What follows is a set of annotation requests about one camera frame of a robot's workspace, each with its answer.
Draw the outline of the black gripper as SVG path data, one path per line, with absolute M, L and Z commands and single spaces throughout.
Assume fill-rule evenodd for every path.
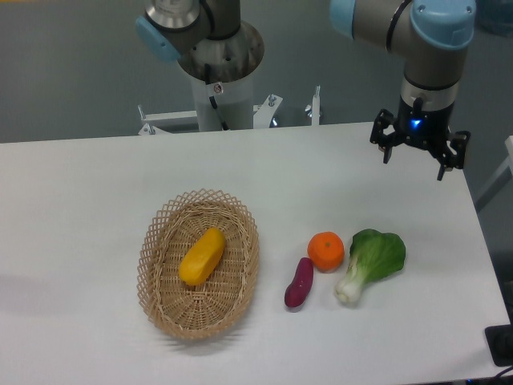
M 430 90 L 415 85 L 402 85 L 398 116 L 382 109 L 374 120 L 370 143 L 383 152 L 387 164 L 393 148 L 401 144 L 428 152 L 441 152 L 437 180 L 446 172 L 463 170 L 466 162 L 469 131 L 449 131 L 457 86 Z

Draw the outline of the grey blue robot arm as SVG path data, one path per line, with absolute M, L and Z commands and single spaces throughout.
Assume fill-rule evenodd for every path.
M 332 1 L 333 28 L 405 61 L 398 111 L 381 110 L 370 142 L 385 160 L 401 144 L 429 152 L 440 172 L 461 169 L 469 132 L 449 122 L 474 35 L 472 1 Z M 252 76 L 265 45 L 238 1 L 147 1 L 135 29 L 143 44 L 189 77 L 202 132 L 266 128 L 279 99 L 253 106 Z

